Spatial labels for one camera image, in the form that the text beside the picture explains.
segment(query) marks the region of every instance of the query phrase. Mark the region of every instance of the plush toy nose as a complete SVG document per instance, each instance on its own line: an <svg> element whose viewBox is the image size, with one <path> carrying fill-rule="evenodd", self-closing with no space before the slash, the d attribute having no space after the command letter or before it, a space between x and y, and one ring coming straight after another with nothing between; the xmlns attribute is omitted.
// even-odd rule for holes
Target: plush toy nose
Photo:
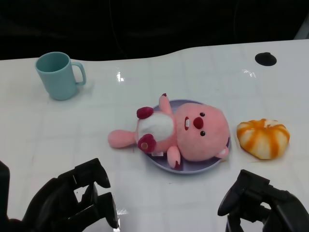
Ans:
<svg viewBox="0 0 309 232"><path fill-rule="evenodd" d="M204 125L203 119L201 117L197 117L196 119L194 119L193 125L196 129L202 129Z"/></svg>

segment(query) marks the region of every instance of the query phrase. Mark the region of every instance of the mug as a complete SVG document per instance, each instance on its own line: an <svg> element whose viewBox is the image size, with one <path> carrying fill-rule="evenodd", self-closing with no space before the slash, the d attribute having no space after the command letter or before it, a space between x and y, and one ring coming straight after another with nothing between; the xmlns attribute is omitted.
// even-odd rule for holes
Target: mug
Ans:
<svg viewBox="0 0 309 232"><path fill-rule="evenodd" d="M72 65L80 68L83 81L76 82ZM70 57L62 52L50 52L41 56L35 63L46 91L51 98L59 101L70 99L77 92L77 86L86 84L86 73L79 62L71 62Z"/></svg>

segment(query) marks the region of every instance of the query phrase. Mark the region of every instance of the black hole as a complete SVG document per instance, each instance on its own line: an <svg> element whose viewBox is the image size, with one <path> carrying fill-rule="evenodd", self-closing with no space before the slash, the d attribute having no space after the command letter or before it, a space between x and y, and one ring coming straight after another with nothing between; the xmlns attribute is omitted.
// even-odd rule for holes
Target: black hole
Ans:
<svg viewBox="0 0 309 232"><path fill-rule="evenodd" d="M264 66L273 66L277 63L277 59L269 52L257 54L255 56L255 61Z"/></svg>

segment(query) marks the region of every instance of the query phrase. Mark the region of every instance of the table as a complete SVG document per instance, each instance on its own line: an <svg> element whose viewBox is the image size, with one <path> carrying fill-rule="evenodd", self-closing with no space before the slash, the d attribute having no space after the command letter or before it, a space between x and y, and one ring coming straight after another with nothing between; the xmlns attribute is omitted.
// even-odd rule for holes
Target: table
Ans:
<svg viewBox="0 0 309 232"><path fill-rule="evenodd" d="M265 67L256 54L270 52ZM122 232L224 232L217 210L241 169L289 190L309 210L309 41L196 47L161 57L88 62L87 84L68 101L48 97L34 58L0 61L0 160L11 170L8 216L21 219L34 194L52 177L98 157L114 194ZM77 79L81 79L74 68ZM162 93L223 110L231 130L229 159L198 175L176 175L150 163L136 148L114 150L107 135L134 130L136 110ZM262 162L245 153L236 126L279 120L290 131L282 159ZM83 189L76 191L80 199ZM259 232L262 224L243 223ZM100 220L87 232L111 232Z"/></svg>

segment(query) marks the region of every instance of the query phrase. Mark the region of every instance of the mug handle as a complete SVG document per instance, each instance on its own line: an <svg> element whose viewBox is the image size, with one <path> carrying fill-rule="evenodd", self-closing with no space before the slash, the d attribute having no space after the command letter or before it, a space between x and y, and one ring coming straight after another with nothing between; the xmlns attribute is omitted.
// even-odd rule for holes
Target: mug handle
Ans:
<svg viewBox="0 0 309 232"><path fill-rule="evenodd" d="M83 86L84 84L86 84L86 73L85 73L85 69L83 67L83 65L80 62L71 62L71 65L76 65L80 68L81 72L82 72L82 76L83 76L83 81L82 82L76 82L77 86Z"/></svg>

